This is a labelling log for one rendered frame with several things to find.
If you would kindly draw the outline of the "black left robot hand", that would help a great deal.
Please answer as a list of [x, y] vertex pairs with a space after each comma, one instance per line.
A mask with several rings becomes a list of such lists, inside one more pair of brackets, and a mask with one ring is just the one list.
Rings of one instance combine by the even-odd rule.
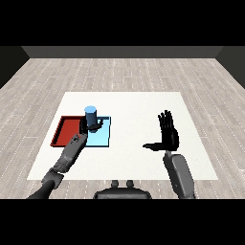
[[99, 123], [92, 124], [90, 126], [87, 125], [86, 117], [82, 117], [79, 123], [79, 133], [80, 134], [88, 134], [88, 133], [96, 133], [103, 126], [103, 120], [100, 120]]

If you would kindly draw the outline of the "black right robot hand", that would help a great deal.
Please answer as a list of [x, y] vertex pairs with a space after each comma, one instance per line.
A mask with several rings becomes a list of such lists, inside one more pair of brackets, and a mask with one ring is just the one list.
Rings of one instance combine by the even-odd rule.
[[162, 141], [159, 143], [144, 144], [144, 148], [148, 148], [153, 151], [176, 151], [180, 142], [178, 131], [174, 127], [171, 112], [165, 110], [158, 116], [158, 119], [161, 129]]

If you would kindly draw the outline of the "blue can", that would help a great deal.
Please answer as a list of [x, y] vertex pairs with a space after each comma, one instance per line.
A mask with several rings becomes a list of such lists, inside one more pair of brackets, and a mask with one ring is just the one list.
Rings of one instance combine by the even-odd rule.
[[92, 126], [97, 123], [97, 108], [95, 106], [86, 106], [84, 112], [88, 126]]

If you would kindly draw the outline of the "red shallow open box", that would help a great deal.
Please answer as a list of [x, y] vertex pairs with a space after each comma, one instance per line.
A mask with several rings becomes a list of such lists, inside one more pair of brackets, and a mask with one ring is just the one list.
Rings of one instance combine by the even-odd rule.
[[79, 133], [79, 125], [82, 119], [82, 116], [62, 116], [58, 122], [50, 146], [66, 146], [72, 137]]

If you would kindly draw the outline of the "light blue shallow open box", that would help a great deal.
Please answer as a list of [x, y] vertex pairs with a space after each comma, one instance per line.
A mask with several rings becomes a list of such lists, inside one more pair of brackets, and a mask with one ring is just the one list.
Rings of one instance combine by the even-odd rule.
[[103, 120], [102, 127], [95, 133], [88, 132], [87, 147], [109, 147], [111, 118], [100, 116], [100, 120]]

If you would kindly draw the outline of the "dark grey robot body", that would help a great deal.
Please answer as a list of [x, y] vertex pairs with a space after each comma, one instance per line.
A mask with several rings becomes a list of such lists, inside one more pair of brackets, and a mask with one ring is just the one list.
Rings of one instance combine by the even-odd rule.
[[97, 191], [94, 199], [151, 199], [148, 191], [136, 189], [132, 180], [126, 181], [126, 187], [120, 188], [119, 181], [113, 180], [109, 189]]

